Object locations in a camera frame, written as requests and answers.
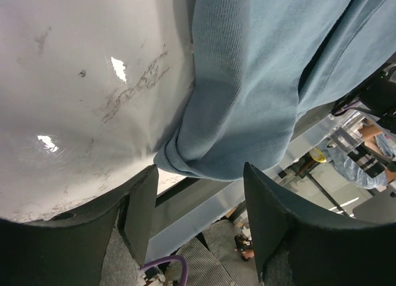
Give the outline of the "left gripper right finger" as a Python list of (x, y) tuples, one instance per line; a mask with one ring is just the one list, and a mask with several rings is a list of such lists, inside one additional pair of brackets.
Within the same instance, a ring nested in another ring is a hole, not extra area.
[(304, 199), (245, 163), (244, 195), (261, 282), (309, 281), (309, 225), (296, 214)]

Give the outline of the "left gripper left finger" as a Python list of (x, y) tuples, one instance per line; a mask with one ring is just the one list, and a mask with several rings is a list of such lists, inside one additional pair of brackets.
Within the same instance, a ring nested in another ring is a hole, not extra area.
[(145, 264), (158, 188), (158, 169), (150, 165), (115, 188), (121, 199), (118, 231), (139, 266)]

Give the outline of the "grey-blue t shirt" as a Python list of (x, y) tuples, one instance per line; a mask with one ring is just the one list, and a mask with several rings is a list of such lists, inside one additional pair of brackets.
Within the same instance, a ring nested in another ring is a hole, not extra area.
[(274, 167), (300, 117), (395, 53), (395, 0), (196, 0), (192, 42), (195, 85), (154, 162), (234, 181)]

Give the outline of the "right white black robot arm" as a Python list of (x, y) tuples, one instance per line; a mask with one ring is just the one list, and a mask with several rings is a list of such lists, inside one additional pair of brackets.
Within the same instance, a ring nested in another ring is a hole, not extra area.
[(395, 59), (337, 100), (330, 114), (341, 116), (350, 109), (375, 116), (379, 126), (395, 134)]

